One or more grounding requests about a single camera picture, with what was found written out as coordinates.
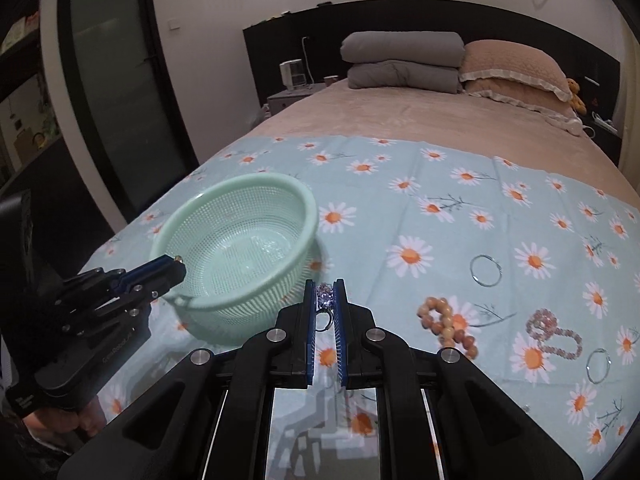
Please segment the left hand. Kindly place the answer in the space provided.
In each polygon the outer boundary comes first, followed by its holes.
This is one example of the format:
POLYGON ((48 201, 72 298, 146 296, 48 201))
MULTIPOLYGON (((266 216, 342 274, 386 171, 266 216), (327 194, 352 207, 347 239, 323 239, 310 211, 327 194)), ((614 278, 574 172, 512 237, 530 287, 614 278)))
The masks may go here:
POLYGON ((94 437, 106 426, 106 417, 98 399, 94 398, 79 413, 43 408, 26 416, 23 422, 30 430, 66 434, 81 429, 89 437, 94 437))

